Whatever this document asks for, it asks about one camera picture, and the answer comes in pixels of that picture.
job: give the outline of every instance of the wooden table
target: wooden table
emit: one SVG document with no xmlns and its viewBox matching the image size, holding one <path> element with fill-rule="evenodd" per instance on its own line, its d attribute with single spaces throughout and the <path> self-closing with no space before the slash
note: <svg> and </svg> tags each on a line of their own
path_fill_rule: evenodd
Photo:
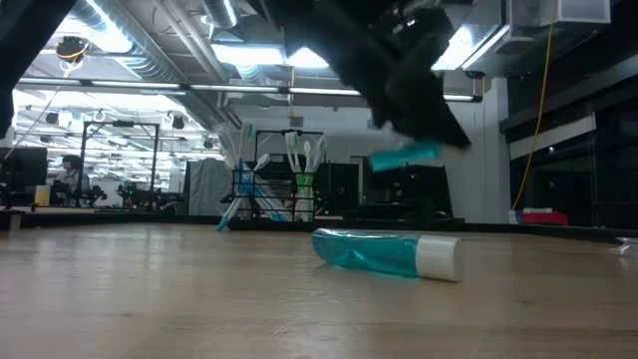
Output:
<svg viewBox="0 0 638 359">
<path fill-rule="evenodd" d="M 463 234 L 462 283 L 322 263 L 305 233 L 0 234 L 0 358 L 638 358 L 638 259 Z"/>
</svg>

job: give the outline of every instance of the pole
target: pole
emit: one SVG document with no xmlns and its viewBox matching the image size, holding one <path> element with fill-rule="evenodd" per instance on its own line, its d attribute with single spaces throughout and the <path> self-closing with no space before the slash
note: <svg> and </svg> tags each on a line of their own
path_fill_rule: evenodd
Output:
<svg viewBox="0 0 638 359">
<path fill-rule="evenodd" d="M 80 151 L 80 169 L 78 172 L 78 187 L 72 197 L 76 200 L 76 207 L 80 207 L 80 197 L 82 194 L 82 178 L 84 177 L 84 157 L 87 152 L 87 130 L 92 123 L 84 123 L 82 130 L 82 150 Z"/>
<path fill-rule="evenodd" d="M 151 194 L 155 197 L 155 185 L 156 185 L 156 165 L 158 164 L 158 146 L 160 143 L 160 125 L 153 124 L 156 128 L 156 140 L 153 144 L 153 166 L 151 168 Z M 149 203 L 149 211 L 153 208 L 153 201 Z"/>
</svg>

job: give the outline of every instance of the teal toothpaste tube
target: teal toothpaste tube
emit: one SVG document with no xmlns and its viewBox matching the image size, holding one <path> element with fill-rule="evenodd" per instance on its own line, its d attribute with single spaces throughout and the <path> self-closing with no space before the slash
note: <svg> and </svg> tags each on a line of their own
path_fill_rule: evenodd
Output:
<svg viewBox="0 0 638 359">
<path fill-rule="evenodd" d="M 459 238 L 317 229 L 312 246 L 327 263 L 344 268 L 452 282 L 463 279 Z"/>
</svg>

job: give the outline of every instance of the cable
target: cable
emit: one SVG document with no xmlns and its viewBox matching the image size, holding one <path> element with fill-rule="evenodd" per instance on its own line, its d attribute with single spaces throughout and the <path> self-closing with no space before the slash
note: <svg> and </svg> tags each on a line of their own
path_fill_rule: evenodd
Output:
<svg viewBox="0 0 638 359">
<path fill-rule="evenodd" d="M 73 63 L 70 65 L 70 67 L 67 69 L 67 71 L 64 74 L 64 78 L 68 78 L 69 75 L 71 75 L 71 73 L 77 69 L 79 69 L 80 67 L 76 67 L 75 64 L 78 61 L 78 59 L 80 58 L 80 56 L 82 56 L 82 54 L 84 54 L 85 51 L 87 51 L 88 46 L 85 46 L 85 48 L 74 54 L 75 57 L 73 58 Z M 51 96 L 51 99 L 49 100 L 49 103 L 47 103 L 47 106 L 45 106 L 44 110 L 42 110 L 42 112 L 40 113 L 40 116 L 38 117 L 38 119 L 36 121 L 33 122 L 33 124 L 31 125 L 31 127 L 29 128 L 29 130 L 27 130 L 27 132 L 22 135 L 22 137 L 20 138 L 20 140 L 18 140 L 15 145 L 13 145 L 11 147 L 11 150 L 9 150 L 7 152 L 7 155 L 4 157 L 4 161 L 7 161 L 7 159 L 11 156 L 11 154 L 13 154 L 13 152 L 15 151 L 16 147 L 20 146 L 20 144 L 22 144 L 22 142 L 24 141 L 24 139 L 26 139 L 27 136 L 29 136 L 29 134 L 31 134 L 31 132 L 40 124 L 40 122 L 42 121 L 42 119 L 44 118 L 45 114 L 47 113 L 47 111 L 49 110 L 49 108 L 51 107 L 51 104 L 53 103 L 53 100 L 55 100 L 56 96 L 58 95 L 58 93 L 60 92 L 60 86 L 56 87 L 56 91 L 53 93 L 53 95 Z"/>
<path fill-rule="evenodd" d="M 552 15 L 552 21 L 549 25 L 549 39 L 547 40 L 547 53 L 545 55 L 545 71 L 542 78 L 542 89 L 540 90 L 540 104 L 538 106 L 538 121 L 536 122 L 536 132 L 534 133 L 534 140 L 531 144 L 531 151 L 529 152 L 529 157 L 527 158 L 527 166 L 525 167 L 525 174 L 522 177 L 522 183 L 520 184 L 520 189 L 518 190 L 518 195 L 516 196 L 516 200 L 514 201 L 514 205 L 511 207 L 511 210 L 515 210 L 518 207 L 518 203 L 520 202 L 520 197 L 522 196 L 522 192 L 525 190 L 525 185 L 527 184 L 527 176 L 529 175 L 529 169 L 531 168 L 531 160 L 534 156 L 534 151 L 536 149 L 536 142 L 538 141 L 538 134 L 540 133 L 540 124 L 542 123 L 543 110 L 545 108 L 545 95 L 547 92 L 547 78 L 549 75 L 549 62 L 551 60 L 551 40 L 554 32 L 554 23 L 556 22 L 557 15 L 557 5 L 558 0 L 554 0 L 554 10 Z"/>
</svg>

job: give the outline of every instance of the teal object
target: teal object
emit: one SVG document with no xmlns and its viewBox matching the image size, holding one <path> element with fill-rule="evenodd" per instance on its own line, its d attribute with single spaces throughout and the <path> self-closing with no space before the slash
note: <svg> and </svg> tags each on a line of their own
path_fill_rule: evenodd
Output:
<svg viewBox="0 0 638 359">
<path fill-rule="evenodd" d="M 312 247 L 327 263 L 353 269 L 458 282 L 462 241 L 437 235 L 317 229 Z"/>
<path fill-rule="evenodd" d="M 369 234 L 318 229 L 312 246 L 321 259 L 345 268 L 418 277 L 416 253 L 419 237 L 411 234 Z"/>
<path fill-rule="evenodd" d="M 404 146 L 396 151 L 383 151 L 370 155 L 373 172 L 381 172 L 405 167 L 417 160 L 436 160 L 441 156 L 441 144 L 422 141 Z"/>
</svg>

